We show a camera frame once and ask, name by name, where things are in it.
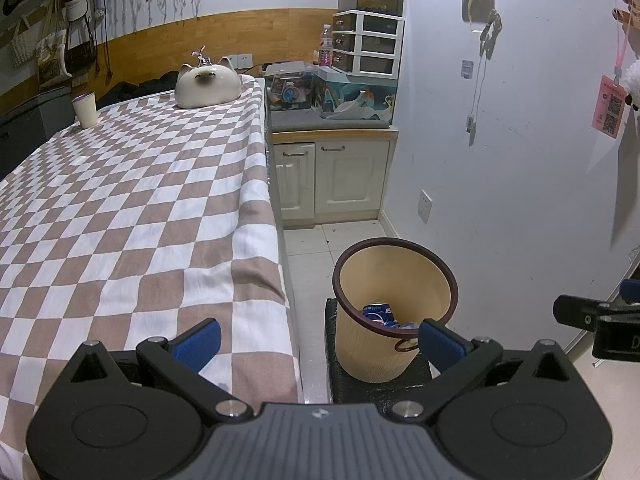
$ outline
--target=beige trash can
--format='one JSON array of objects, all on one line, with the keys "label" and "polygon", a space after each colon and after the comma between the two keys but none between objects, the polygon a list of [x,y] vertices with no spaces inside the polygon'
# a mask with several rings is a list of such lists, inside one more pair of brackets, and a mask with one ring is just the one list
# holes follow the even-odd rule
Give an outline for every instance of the beige trash can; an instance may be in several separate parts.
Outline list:
[{"label": "beige trash can", "polygon": [[384,383],[400,375],[418,353],[418,330],[387,328],[367,319],[371,303],[391,306],[396,321],[425,318],[446,323],[458,304],[458,285],[446,264],[424,247],[399,238],[352,245],[335,264],[338,299],[335,354],[351,376]]}]

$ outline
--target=white tile floor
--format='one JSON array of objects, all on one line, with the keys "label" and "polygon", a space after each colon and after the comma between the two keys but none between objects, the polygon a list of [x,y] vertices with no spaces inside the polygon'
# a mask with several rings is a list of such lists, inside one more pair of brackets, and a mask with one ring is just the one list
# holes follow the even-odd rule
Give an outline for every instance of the white tile floor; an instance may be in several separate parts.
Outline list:
[{"label": "white tile floor", "polygon": [[574,359],[613,430],[613,448],[600,480],[640,480],[640,364],[596,359],[587,346]]},{"label": "white tile floor", "polygon": [[[324,304],[335,297],[334,264],[351,244],[385,236],[377,221],[324,224],[285,231],[300,338],[306,402],[327,402]],[[591,349],[575,353],[583,376],[613,429],[614,441],[600,480],[640,480],[640,364],[605,361],[594,368]]]},{"label": "white tile floor", "polygon": [[331,285],[334,264],[350,245],[377,236],[385,236],[377,220],[284,231],[296,305],[305,402],[328,400],[324,304],[327,298],[335,297]]}]

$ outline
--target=water bottle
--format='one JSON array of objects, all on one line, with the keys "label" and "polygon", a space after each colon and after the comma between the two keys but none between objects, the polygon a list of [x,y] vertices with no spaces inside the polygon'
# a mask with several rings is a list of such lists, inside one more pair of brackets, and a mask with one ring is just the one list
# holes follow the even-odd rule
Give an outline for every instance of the water bottle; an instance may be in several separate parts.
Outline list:
[{"label": "water bottle", "polygon": [[334,37],[331,34],[331,25],[325,24],[320,36],[320,50],[318,51],[318,64],[331,66],[334,50]]}]

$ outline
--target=soda can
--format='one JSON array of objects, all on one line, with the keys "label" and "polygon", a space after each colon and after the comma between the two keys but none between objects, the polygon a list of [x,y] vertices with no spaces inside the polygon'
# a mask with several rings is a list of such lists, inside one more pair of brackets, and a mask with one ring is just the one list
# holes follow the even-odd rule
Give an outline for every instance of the soda can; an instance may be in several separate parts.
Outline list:
[{"label": "soda can", "polygon": [[370,303],[362,309],[362,313],[374,323],[380,323],[389,328],[398,325],[388,303]]}]

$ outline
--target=gray box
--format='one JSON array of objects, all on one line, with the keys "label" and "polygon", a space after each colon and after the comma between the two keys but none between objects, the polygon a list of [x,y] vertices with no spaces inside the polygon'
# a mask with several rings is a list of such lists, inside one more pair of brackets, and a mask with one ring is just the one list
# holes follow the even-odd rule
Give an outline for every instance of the gray box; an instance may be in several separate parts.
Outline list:
[{"label": "gray box", "polygon": [[0,179],[76,118],[70,88],[56,88],[0,117]]}]

